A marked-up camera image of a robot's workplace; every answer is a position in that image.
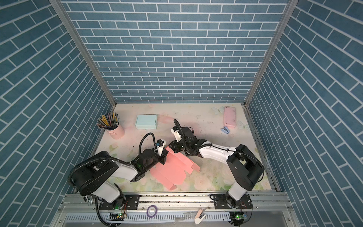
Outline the pink paper box sheet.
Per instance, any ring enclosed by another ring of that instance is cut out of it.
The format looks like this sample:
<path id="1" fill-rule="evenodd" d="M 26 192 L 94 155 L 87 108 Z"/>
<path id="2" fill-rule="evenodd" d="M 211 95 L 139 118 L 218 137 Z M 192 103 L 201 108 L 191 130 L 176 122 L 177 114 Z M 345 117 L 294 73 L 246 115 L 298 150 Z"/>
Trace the pink paper box sheet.
<path id="1" fill-rule="evenodd" d="M 174 190 L 184 182 L 186 173 L 199 172 L 200 167 L 181 152 L 174 153 L 170 147 L 166 147 L 166 151 L 165 163 L 157 163 L 150 173 L 167 190 Z"/>

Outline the mint green paper box sheet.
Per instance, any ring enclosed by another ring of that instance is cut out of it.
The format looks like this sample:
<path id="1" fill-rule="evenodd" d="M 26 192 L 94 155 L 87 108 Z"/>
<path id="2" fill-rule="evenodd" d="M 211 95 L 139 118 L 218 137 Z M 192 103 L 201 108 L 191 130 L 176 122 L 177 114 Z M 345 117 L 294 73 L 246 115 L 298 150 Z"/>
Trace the mint green paper box sheet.
<path id="1" fill-rule="evenodd" d="M 138 130 L 153 130 L 157 128 L 157 114 L 137 115 L 135 127 Z"/>

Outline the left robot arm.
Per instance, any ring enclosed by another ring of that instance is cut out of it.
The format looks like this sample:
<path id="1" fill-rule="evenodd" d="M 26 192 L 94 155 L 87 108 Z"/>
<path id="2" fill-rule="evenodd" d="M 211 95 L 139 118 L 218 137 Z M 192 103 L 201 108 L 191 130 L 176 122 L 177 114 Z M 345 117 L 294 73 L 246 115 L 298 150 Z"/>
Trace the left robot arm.
<path id="1" fill-rule="evenodd" d="M 77 189 L 82 196 L 94 196 L 107 203 L 125 201 L 122 190 L 108 179 L 118 177 L 129 182 L 137 182 L 156 164 L 166 162 L 165 140 L 156 140 L 155 135 L 147 133 L 139 144 L 138 155 L 130 162 L 112 157 L 101 151 L 76 165 L 69 173 L 68 184 Z"/>

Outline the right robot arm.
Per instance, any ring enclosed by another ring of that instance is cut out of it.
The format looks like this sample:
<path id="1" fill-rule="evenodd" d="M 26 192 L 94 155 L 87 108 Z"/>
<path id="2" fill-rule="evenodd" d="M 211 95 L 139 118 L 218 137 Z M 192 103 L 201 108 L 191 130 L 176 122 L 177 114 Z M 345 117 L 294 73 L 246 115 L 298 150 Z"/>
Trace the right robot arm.
<path id="1" fill-rule="evenodd" d="M 174 126 L 171 129 L 175 140 L 169 148 L 176 154 L 184 151 L 187 157 L 212 159 L 229 167 L 234 183 L 226 193 L 226 203 L 231 208 L 242 204 L 242 197 L 251 191 L 264 175 L 265 168 L 245 145 L 223 147 L 205 139 L 198 139 L 190 127 Z"/>

